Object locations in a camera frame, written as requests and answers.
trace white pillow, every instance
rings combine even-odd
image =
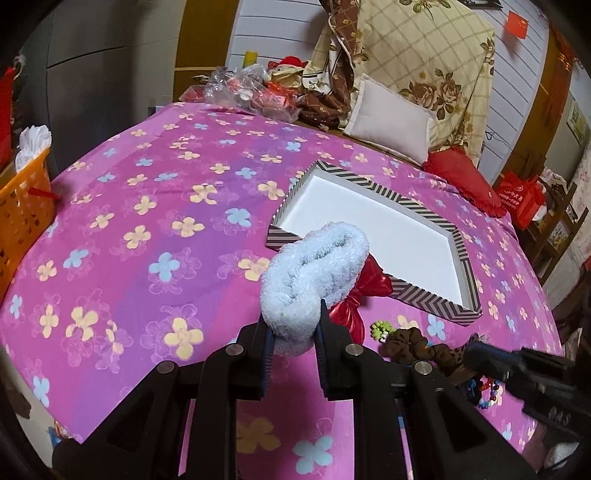
[[[363,74],[345,135],[419,165],[427,160],[431,112]]]

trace red shopping bag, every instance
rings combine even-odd
[[[513,224],[521,230],[527,228],[538,209],[544,204],[544,194],[538,185],[537,176],[523,181],[513,172],[509,172],[496,193],[511,214]]]

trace bed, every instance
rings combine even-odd
[[[378,347],[369,326],[388,320],[418,326],[433,343],[458,346],[477,332],[506,349],[560,352],[508,217],[491,219],[438,177],[348,140],[175,103],[54,181],[63,196],[57,217],[0,307],[0,338],[14,365],[75,438],[88,437],[158,362],[202,361],[256,321],[259,280],[274,255],[265,247],[269,220],[320,158],[455,223],[477,279],[483,315],[468,327],[368,299],[360,308],[367,347]],[[535,422],[500,397],[483,415],[522,451]],[[352,479],[352,432],[352,404],[323,398],[313,351],[276,357],[264,401],[238,406],[241,475]]]

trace white tissue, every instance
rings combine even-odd
[[[18,146],[20,151],[14,161],[17,172],[25,168],[31,160],[37,158],[43,150],[51,146],[51,132],[45,125],[27,127],[21,132]]]

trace metal screw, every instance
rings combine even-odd
[[[345,347],[345,352],[349,355],[359,356],[363,353],[363,347],[358,343],[350,343]]]
[[[240,343],[231,343],[226,347],[226,353],[231,356],[240,355],[244,351],[244,347]]]
[[[171,362],[170,360],[160,362],[156,367],[156,370],[159,374],[169,374],[171,371],[174,370],[174,362]]]
[[[421,375],[428,375],[433,371],[433,366],[429,362],[417,362],[414,369]]]

